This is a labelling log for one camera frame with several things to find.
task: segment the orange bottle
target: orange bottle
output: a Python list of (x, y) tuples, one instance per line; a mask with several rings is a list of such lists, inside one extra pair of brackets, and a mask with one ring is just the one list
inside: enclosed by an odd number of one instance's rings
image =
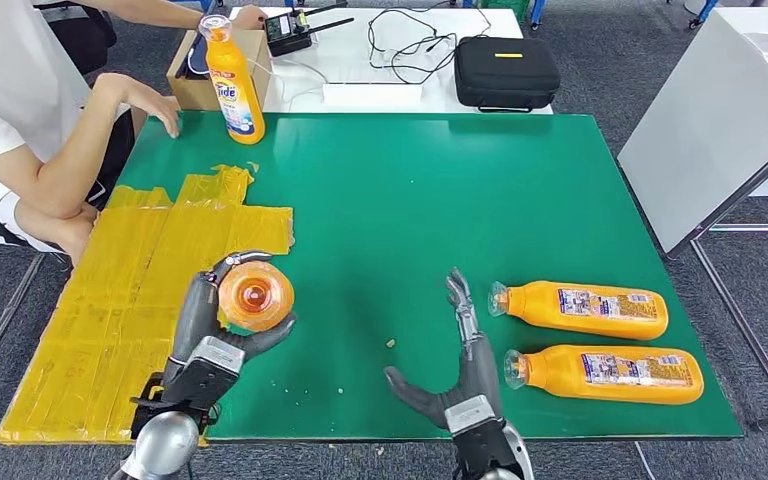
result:
[(495, 282), (490, 314), (519, 317), (536, 327), (652, 340), (667, 329), (664, 298), (655, 292), (621, 287), (537, 281), (521, 287)]
[(505, 356), (511, 388), (542, 388), (559, 397), (681, 405), (698, 399), (699, 364), (673, 348), (555, 345), (540, 353)]
[(245, 145), (259, 142), (266, 133), (266, 125), (246, 57), (231, 39), (231, 20), (223, 15), (208, 15), (201, 19), (199, 31), (207, 40), (205, 60), (228, 135)]
[(293, 286), (266, 262), (237, 265), (219, 286), (219, 307), (229, 322), (261, 332), (284, 319), (293, 308)]

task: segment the floor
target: floor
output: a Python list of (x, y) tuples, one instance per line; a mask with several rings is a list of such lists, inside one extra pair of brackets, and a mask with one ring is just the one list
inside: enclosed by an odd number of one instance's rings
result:
[[(325, 3), (310, 0), (311, 5)], [(749, 0), (722, 3), (741, 6)], [(533, 36), (549, 43), (562, 73), (555, 110), (594, 115), (608, 145), (618, 152), (692, 40), (693, 33), (685, 30), (690, 18), (680, 1), (548, 2), (544, 25)], [(163, 72), (180, 33), (119, 21), (116, 29), (119, 43), (110, 52), (110, 69), (167, 90)], [(732, 220), (768, 222), (768, 200), (748, 201)], [(708, 234), (703, 245), (768, 349), (768, 234)], [(0, 313), (32, 258), (32, 252), (0, 247)], [(692, 252), (683, 251), (665, 265), (746, 436), (641, 442), (652, 474), (658, 480), (768, 479), (768, 434), (747, 428), (752, 419), (768, 415), (768, 382)], [(60, 264), (45, 260), (0, 346), (0, 418), (66, 278)], [(377, 444), (214, 445), (196, 455), (193, 470), (200, 479), (450, 478), (454, 451), (449, 443), (381, 446), (379, 454)], [(538, 479), (648, 478), (633, 443), (531, 443), (528, 449)], [(127, 451), (112, 446), (0, 447), (0, 478), (100, 478)]]

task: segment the yellow plastic sheet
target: yellow plastic sheet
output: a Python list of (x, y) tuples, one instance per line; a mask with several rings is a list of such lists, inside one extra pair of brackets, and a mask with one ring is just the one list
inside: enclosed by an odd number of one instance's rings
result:
[(0, 443), (126, 443), (138, 396), (172, 347), (190, 279), (235, 250), (286, 254), (291, 208), (241, 205), (247, 170), (117, 187), (0, 425)]

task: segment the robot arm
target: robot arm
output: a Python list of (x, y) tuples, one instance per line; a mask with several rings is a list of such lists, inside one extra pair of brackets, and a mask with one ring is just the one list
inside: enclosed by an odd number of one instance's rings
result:
[(431, 394), (405, 381), (395, 367), (384, 374), (400, 400), (448, 430), (458, 447), (456, 476), (464, 480), (533, 480), (519, 433), (505, 421), (490, 342), (478, 330), (469, 285), (457, 269), (446, 277), (449, 303), (461, 334), (460, 375), (445, 393)]
[(131, 425), (134, 450), (106, 479), (178, 478), (195, 453), (199, 435), (215, 422), (209, 412), (237, 382), (243, 364), (290, 334), (292, 313), (269, 330), (251, 335), (230, 332), (217, 318), (219, 286), (231, 268), (270, 258), (257, 251), (232, 253), (193, 277), (166, 367), (162, 374), (151, 376), (139, 398), (132, 399), (137, 404)]

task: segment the green table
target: green table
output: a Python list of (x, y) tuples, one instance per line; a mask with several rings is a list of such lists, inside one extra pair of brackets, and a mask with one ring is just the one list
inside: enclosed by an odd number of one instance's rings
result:
[(670, 326), (648, 344), (687, 350), (702, 367), (705, 393), (684, 406), (563, 399), (502, 382), (505, 415), (524, 437), (741, 435), (593, 118), (284, 114), (266, 123), (263, 141), (244, 147), (216, 113), (185, 112), (177, 140), (149, 121), (120, 179), (174, 199), (188, 173), (251, 161), (260, 170), (246, 203), (295, 209), (296, 245), (274, 264), (295, 286), (299, 320), (246, 365), (209, 439), (445, 438), (390, 394), (381, 371), (395, 365), (431, 391), (454, 383), (459, 337), (443, 284), (452, 266), (471, 283), (500, 365), (511, 348), (646, 344), (487, 313), (494, 280), (547, 279), (660, 292)]

